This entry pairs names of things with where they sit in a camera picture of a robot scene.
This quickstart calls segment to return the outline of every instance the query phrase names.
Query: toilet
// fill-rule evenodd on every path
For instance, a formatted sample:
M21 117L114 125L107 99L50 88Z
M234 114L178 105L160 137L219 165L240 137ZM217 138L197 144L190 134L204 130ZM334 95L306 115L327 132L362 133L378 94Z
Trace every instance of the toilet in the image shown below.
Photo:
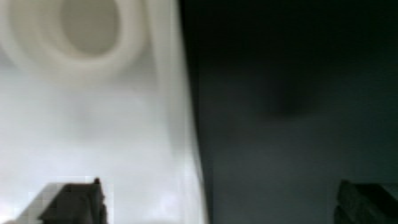
M110 224L204 224L176 0L0 2L0 223L101 178Z

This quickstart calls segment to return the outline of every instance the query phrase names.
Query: dark wall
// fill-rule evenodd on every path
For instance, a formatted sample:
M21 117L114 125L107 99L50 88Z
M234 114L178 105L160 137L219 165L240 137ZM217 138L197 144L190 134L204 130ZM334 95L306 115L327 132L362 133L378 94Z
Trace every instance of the dark wall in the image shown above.
M398 182L398 3L181 0L213 224L332 223Z

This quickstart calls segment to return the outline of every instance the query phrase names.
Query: toilet seat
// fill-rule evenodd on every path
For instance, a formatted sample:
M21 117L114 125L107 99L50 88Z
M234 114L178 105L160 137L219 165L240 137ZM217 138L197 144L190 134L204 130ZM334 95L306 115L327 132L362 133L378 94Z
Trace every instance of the toilet seat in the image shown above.
M105 53L91 54L76 48L62 30L66 1L2 0L0 44L28 73L82 85L115 76L140 55L147 38L144 5L142 0L108 0L114 1L119 17L115 42Z

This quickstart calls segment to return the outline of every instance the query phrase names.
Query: toilet bowl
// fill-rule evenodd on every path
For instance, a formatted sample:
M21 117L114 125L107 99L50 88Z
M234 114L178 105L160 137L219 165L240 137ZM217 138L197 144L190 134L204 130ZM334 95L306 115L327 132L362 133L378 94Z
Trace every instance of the toilet bowl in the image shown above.
M146 46L142 0L4 0L0 43L27 71L66 84L114 77Z

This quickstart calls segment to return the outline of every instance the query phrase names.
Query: bathroom wall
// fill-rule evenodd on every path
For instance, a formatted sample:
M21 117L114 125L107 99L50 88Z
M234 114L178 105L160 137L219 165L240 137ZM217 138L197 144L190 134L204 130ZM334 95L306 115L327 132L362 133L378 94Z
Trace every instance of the bathroom wall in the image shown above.
M398 4L181 0L213 224L332 223L398 182Z

